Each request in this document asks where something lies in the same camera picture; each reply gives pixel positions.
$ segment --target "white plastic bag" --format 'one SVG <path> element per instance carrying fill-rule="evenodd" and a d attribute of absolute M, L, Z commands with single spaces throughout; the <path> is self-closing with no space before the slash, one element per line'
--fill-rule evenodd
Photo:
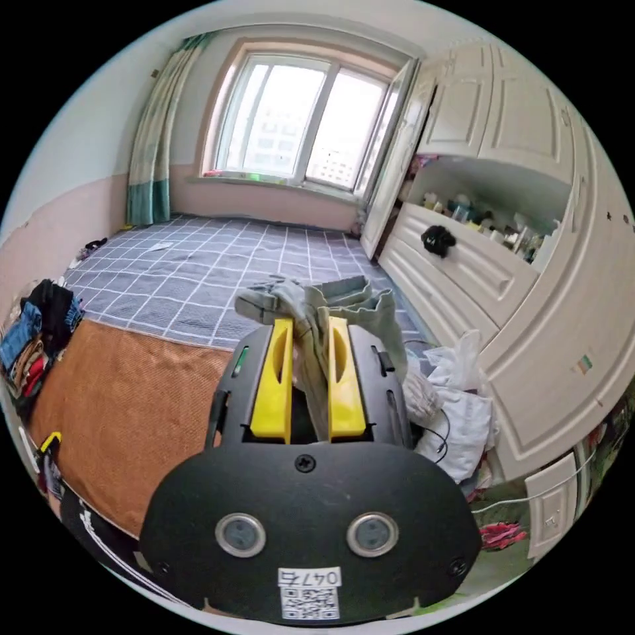
<path fill-rule="evenodd" d="M 428 379 L 435 386 L 477 390 L 479 395 L 486 396 L 482 394 L 486 380 L 478 366 L 480 349 L 480 332 L 467 331 L 453 349 L 441 347 L 425 351 L 423 356 L 431 366 L 435 366 Z"/>
<path fill-rule="evenodd" d="M 467 331 L 454 348 L 440 347 L 423 353 L 434 367 L 428 381 L 444 405 L 426 426 L 441 437 L 425 432 L 416 451 L 439 461 L 439 466 L 456 482 L 473 474 L 483 451 L 494 447 L 498 434 L 493 393 L 478 364 L 480 343 L 479 331 Z M 467 391 L 477 394 L 466 395 Z M 443 448 L 443 439 L 447 448 Z"/>

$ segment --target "qr code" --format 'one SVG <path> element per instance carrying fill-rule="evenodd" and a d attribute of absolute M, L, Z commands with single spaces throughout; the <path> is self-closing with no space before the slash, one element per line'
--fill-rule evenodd
<path fill-rule="evenodd" d="M 285 620 L 339 620 L 337 587 L 280 589 Z"/>

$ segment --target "white cable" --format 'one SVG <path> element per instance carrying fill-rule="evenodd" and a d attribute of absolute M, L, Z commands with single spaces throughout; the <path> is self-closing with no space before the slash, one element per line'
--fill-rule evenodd
<path fill-rule="evenodd" d="M 499 505 L 508 505 L 510 503 L 528 503 L 529 501 L 532 501 L 534 498 L 540 498 L 541 496 L 544 496 L 545 494 L 549 494 L 550 491 L 554 491 L 554 489 L 558 489 L 565 483 L 568 483 L 572 478 L 576 477 L 584 469 L 584 467 L 586 467 L 587 463 L 594 456 L 595 456 L 595 450 L 591 453 L 591 456 L 571 476 L 568 476 L 564 481 L 561 481 L 560 483 L 550 487 L 549 489 L 546 489 L 540 492 L 539 494 L 534 494 L 533 496 L 528 496 L 527 498 L 514 498 L 509 501 L 497 501 L 495 503 L 492 503 L 491 505 L 488 505 L 487 507 L 483 507 L 482 509 L 475 509 L 472 513 L 482 514 L 484 511 L 487 511 L 488 509 L 492 509 L 493 507 L 498 507 Z"/>
<path fill-rule="evenodd" d="M 117 556 L 117 554 L 115 554 L 104 542 L 103 540 L 101 540 L 101 538 L 99 538 L 99 536 L 97 536 L 97 534 L 95 533 L 95 530 L 93 529 L 93 524 L 91 522 L 91 512 L 88 511 L 88 509 L 86 509 L 83 505 L 83 502 L 80 500 L 80 504 L 82 506 L 82 508 L 84 509 L 83 513 L 79 514 L 79 518 L 81 519 L 81 522 L 84 525 L 84 529 L 86 530 L 87 534 L 93 539 L 93 541 L 95 542 L 95 544 L 114 562 L 116 562 L 124 571 L 126 571 L 129 575 L 131 575 L 132 577 L 136 578 L 139 582 L 141 582 L 142 584 L 144 584 L 146 587 L 148 587 L 150 590 L 154 591 L 154 593 L 156 593 L 157 595 L 161 595 L 162 597 L 164 597 L 167 600 L 170 600 L 172 602 L 176 602 L 177 604 L 182 604 L 186 607 L 189 607 L 190 605 L 187 604 L 186 602 L 184 602 L 183 600 L 180 600 L 178 597 L 175 597 L 174 595 L 172 595 L 171 593 L 169 593 L 168 591 L 166 591 L 165 589 L 162 589 L 160 586 L 158 586 L 157 584 L 155 584 L 154 582 L 152 582 L 151 580 L 149 580 L 148 578 L 146 578 L 144 575 L 141 575 L 138 571 L 136 571 L 135 569 L 133 569 L 130 565 L 128 565 L 127 562 L 125 562 L 124 560 L 122 560 L 121 558 L 119 558 L 119 556 Z"/>

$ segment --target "black hair tie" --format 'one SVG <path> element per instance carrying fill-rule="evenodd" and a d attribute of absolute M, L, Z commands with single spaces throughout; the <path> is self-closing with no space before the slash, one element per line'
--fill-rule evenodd
<path fill-rule="evenodd" d="M 456 238 L 442 225 L 432 225 L 428 227 L 423 234 L 421 240 L 426 251 L 433 253 L 441 258 L 448 255 L 450 247 L 456 245 Z"/>

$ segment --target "open door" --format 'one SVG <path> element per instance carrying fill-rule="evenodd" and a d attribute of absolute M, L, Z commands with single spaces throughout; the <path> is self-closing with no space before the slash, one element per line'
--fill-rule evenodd
<path fill-rule="evenodd" d="M 405 66 L 396 75 L 388 91 L 388 98 L 393 91 L 396 94 L 403 92 L 403 83 L 409 74 L 409 69 L 409 66 Z M 403 108 L 396 109 L 398 122 L 379 172 L 374 194 L 368 205 L 366 225 L 360 238 L 362 247 L 369 259 L 375 253 L 377 243 L 382 236 L 384 227 L 386 227 L 392 206 L 397 199 L 397 194 L 419 143 L 425 117 L 432 101 L 436 79 L 436 66 L 419 64 L 415 68 L 415 77 L 411 82 L 411 89 L 405 97 Z"/>

